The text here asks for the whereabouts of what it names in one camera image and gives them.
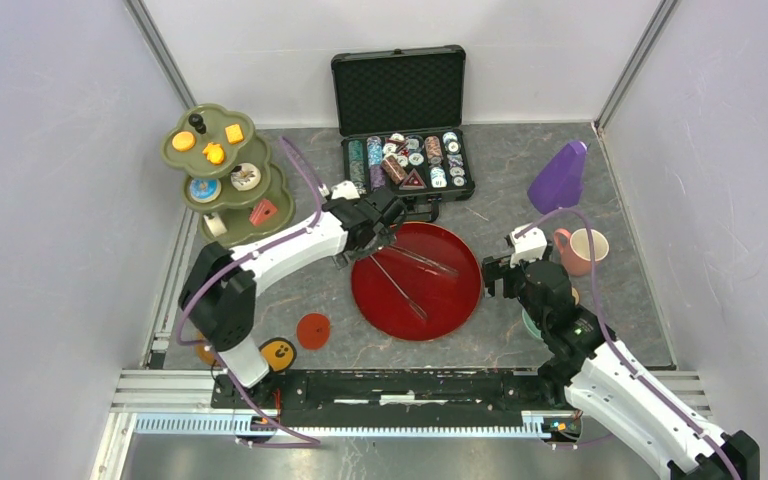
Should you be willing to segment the teal cup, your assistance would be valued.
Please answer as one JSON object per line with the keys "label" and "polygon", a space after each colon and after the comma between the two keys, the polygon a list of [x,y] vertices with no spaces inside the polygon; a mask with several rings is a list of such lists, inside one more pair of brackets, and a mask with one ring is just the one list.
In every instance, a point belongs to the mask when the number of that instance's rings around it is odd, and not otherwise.
{"label": "teal cup", "polygon": [[529,313],[525,309],[522,310],[522,321],[523,321],[523,324],[525,325],[525,328],[526,328],[527,332],[534,339],[536,339],[536,340],[541,340],[542,339],[542,333],[541,333],[540,329],[538,328],[538,326],[535,323],[535,321],[531,318],[531,316],[529,315]]}

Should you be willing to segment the pink mug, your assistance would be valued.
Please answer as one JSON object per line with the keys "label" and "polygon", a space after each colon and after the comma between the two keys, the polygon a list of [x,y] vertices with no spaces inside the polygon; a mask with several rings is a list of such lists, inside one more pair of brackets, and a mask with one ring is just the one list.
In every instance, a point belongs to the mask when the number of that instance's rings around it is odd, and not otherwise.
{"label": "pink mug", "polygon": [[610,252],[607,238],[597,230],[580,228],[570,232],[559,228],[553,232],[553,240],[561,265],[574,277],[588,275],[591,272],[591,258],[599,264]]}

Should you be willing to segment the pink triangular cake slice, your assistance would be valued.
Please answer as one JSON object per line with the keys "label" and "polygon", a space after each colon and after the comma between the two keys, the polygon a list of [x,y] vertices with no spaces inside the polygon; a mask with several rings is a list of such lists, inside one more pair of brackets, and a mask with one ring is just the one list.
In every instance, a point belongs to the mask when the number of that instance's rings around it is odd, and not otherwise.
{"label": "pink triangular cake slice", "polygon": [[249,222],[254,227],[260,227],[278,213],[279,209],[268,198],[263,198],[251,211]]}

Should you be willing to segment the red round coaster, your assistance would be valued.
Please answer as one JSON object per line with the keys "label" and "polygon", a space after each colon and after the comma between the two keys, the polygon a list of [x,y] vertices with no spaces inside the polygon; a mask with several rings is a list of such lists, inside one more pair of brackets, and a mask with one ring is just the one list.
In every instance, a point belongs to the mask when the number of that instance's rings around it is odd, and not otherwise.
{"label": "red round coaster", "polygon": [[297,340],[307,350],[319,350],[324,347],[330,338],[330,333],[330,320],[321,313],[309,313],[303,316],[296,327]]}

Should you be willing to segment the white chocolate donut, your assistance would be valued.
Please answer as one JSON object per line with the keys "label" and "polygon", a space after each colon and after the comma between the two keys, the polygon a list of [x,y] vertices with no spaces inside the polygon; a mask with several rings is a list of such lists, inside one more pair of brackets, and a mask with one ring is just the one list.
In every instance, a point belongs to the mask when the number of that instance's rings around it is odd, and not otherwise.
{"label": "white chocolate donut", "polygon": [[231,185],[242,192],[256,188],[261,183],[261,179],[261,170],[252,163],[241,163],[230,174]]}

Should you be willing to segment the green three-tier dessert stand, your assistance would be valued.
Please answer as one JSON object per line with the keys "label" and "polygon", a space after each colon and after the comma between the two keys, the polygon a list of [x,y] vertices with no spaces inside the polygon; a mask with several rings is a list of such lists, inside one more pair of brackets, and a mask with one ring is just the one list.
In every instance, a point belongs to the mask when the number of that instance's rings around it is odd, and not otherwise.
{"label": "green three-tier dessert stand", "polygon": [[[242,126],[245,140],[230,145],[224,129],[235,123]],[[184,130],[194,133],[197,141],[192,149],[178,152],[172,147],[171,139],[175,133]],[[224,147],[226,161],[223,164],[212,165],[202,154],[209,142],[220,143]],[[258,133],[252,119],[242,112],[228,110],[213,103],[203,103],[190,108],[166,134],[161,143],[160,158],[168,167],[184,174],[180,188],[183,202],[199,216],[198,227],[208,243],[217,242],[226,248],[252,243],[283,230],[295,216],[295,200],[284,170],[273,160],[271,144]],[[261,170],[261,183],[253,190],[237,191],[231,185],[231,171],[241,163],[252,163]],[[188,183],[193,178],[220,180],[221,194],[210,203],[193,202],[186,193]],[[249,222],[249,215],[263,198],[271,200],[279,211],[260,227],[254,227]],[[228,229],[226,234],[218,238],[211,238],[206,234],[202,216],[208,213],[221,216]]]}

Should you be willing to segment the white roll cake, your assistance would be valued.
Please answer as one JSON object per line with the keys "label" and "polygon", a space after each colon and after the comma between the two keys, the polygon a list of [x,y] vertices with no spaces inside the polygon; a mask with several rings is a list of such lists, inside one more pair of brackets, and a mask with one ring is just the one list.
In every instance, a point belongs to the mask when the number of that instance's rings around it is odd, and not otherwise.
{"label": "white roll cake", "polygon": [[217,213],[204,214],[202,216],[202,225],[206,234],[211,238],[218,238],[228,231],[225,222]]}

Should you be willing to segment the yellow rectangular biscuit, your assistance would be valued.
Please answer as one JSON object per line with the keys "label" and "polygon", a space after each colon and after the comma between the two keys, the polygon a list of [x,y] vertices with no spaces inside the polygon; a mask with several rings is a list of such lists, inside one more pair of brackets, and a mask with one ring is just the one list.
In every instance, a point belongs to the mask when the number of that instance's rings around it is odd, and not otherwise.
{"label": "yellow rectangular biscuit", "polygon": [[224,132],[226,140],[230,145],[236,145],[242,143],[245,140],[244,130],[238,123],[226,126]]}

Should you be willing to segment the blue donut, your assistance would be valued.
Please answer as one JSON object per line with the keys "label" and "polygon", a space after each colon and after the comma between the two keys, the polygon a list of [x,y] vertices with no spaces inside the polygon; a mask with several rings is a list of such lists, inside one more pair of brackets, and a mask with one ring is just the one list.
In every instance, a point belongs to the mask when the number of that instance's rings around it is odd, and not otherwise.
{"label": "blue donut", "polygon": [[216,200],[221,194],[221,181],[218,179],[196,179],[189,181],[186,193],[188,198],[198,204]]}

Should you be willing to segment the orange fish cookie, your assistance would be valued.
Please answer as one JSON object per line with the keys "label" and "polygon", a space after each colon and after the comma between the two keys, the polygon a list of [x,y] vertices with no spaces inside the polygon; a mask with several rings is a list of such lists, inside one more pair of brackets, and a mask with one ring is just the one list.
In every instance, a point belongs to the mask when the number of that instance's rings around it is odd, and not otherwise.
{"label": "orange fish cookie", "polygon": [[226,152],[220,143],[209,142],[202,150],[202,154],[212,165],[221,165],[226,161]]}

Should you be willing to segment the orange round cookie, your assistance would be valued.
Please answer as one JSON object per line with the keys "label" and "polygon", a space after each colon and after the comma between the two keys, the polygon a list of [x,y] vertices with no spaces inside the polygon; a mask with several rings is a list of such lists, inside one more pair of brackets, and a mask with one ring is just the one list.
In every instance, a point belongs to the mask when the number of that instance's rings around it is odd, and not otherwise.
{"label": "orange round cookie", "polygon": [[196,141],[194,133],[184,130],[173,135],[171,145],[178,152],[186,152],[195,146]]}

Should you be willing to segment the brown wooden coaster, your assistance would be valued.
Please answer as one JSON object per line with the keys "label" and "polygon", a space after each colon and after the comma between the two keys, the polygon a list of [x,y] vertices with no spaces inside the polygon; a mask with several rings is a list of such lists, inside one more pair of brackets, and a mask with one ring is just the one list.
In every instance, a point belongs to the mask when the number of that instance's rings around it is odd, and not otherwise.
{"label": "brown wooden coaster", "polygon": [[208,367],[214,367],[218,364],[213,347],[207,343],[200,343],[194,346],[194,351],[198,358]]}

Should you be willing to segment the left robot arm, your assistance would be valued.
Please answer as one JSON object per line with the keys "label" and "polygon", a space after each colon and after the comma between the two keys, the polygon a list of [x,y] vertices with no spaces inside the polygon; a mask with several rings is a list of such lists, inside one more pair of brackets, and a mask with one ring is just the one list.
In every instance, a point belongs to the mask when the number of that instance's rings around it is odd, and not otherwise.
{"label": "left robot arm", "polygon": [[251,336],[258,296],[322,259],[345,265],[380,251],[394,242],[406,214],[404,202],[386,189],[354,199],[331,196],[307,219],[260,241],[202,248],[179,295],[181,316],[248,406],[262,407],[274,394],[270,366]]}

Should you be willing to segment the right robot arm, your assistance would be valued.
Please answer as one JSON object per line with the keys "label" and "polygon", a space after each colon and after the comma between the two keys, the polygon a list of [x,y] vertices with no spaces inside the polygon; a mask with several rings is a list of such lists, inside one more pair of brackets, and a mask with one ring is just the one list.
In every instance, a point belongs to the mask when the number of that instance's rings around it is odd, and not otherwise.
{"label": "right robot arm", "polygon": [[757,479],[760,447],[745,431],[727,433],[683,402],[642,366],[599,317],[578,304],[566,270],[541,259],[511,264],[487,257],[488,294],[516,300],[552,356],[537,392],[602,424],[661,479]]}

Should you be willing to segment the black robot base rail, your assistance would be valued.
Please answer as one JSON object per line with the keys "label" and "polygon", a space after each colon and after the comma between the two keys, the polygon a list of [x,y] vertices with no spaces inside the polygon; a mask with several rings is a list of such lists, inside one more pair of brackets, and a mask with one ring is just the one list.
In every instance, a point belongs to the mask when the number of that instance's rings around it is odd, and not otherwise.
{"label": "black robot base rail", "polygon": [[224,374],[123,374],[114,406],[137,434],[312,447],[331,438],[529,439],[571,445],[583,416],[515,369],[288,370],[242,397]]}

